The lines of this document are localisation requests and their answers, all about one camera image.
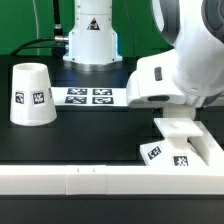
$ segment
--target white cup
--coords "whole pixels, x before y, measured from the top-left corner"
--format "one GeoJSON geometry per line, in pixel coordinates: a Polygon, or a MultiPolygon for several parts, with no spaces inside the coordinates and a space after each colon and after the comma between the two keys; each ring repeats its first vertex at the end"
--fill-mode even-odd
{"type": "Polygon", "coordinates": [[[57,117],[47,66],[24,63],[13,67],[10,120],[37,126],[57,117]]]}

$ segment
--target robot end effector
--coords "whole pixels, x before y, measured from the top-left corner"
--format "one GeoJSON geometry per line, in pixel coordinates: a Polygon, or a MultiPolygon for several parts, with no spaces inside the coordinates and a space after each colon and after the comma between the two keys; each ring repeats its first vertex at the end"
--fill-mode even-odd
{"type": "Polygon", "coordinates": [[[174,50],[138,61],[129,106],[211,104],[224,91],[224,0],[152,0],[152,11],[174,50]]]}

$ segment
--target green wall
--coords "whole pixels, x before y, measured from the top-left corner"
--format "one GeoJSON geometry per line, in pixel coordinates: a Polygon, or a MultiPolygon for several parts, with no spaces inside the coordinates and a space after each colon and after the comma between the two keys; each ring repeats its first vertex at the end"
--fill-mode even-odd
{"type": "MultiPolygon", "coordinates": [[[[137,57],[153,55],[170,49],[159,35],[152,19],[150,0],[127,0],[134,31],[137,57]]],[[[52,0],[36,0],[39,15],[40,37],[52,37],[54,19],[52,0]]],[[[74,26],[74,0],[59,0],[61,23],[64,32],[74,26]]],[[[0,54],[9,54],[20,45],[36,39],[36,23],[32,0],[0,1],[0,54]]],[[[132,35],[124,0],[113,0],[114,30],[119,35],[119,53],[123,57],[133,57],[132,35]]],[[[41,50],[50,55],[50,50],[41,50]]],[[[36,54],[26,50],[22,54],[36,54]]]]}

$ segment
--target black-and-white marker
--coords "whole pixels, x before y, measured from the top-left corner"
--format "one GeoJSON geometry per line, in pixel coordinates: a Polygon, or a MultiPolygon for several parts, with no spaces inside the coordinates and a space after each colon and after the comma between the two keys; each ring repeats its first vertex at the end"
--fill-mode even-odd
{"type": "Polygon", "coordinates": [[[25,102],[25,94],[22,92],[16,92],[15,93],[15,101],[16,103],[24,104],[25,102]]]}
{"type": "Polygon", "coordinates": [[[93,95],[111,96],[113,93],[112,89],[93,89],[93,95]]]}
{"type": "Polygon", "coordinates": [[[114,104],[113,97],[93,97],[93,104],[114,104]]]}
{"type": "Polygon", "coordinates": [[[69,88],[67,94],[69,95],[87,95],[88,89],[69,88]]]}
{"type": "Polygon", "coordinates": [[[68,104],[86,104],[87,97],[76,97],[76,96],[67,96],[65,103],[68,104]]]}
{"type": "Polygon", "coordinates": [[[33,104],[34,105],[40,105],[44,104],[44,93],[43,92],[37,92],[33,93],[33,104]]]}
{"type": "Polygon", "coordinates": [[[156,148],[154,148],[152,151],[150,151],[148,153],[149,159],[153,160],[153,159],[155,159],[155,157],[157,157],[161,153],[162,152],[161,152],[160,148],[157,146],[156,148]]]}
{"type": "Polygon", "coordinates": [[[174,166],[189,166],[187,156],[173,156],[174,166]]]}

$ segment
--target black table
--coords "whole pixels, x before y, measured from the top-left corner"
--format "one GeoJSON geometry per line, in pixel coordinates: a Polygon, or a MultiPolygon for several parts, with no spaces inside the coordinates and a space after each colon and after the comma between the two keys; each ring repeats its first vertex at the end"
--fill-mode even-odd
{"type": "MultiPolygon", "coordinates": [[[[57,106],[57,119],[39,127],[10,122],[12,67],[48,66],[52,87],[125,88],[136,64],[109,72],[78,72],[51,57],[0,56],[0,165],[144,165],[139,145],[162,139],[153,123],[160,109],[57,106]]],[[[224,144],[224,108],[199,110],[224,144]]],[[[220,195],[0,196],[1,223],[224,223],[220,195]]]]}

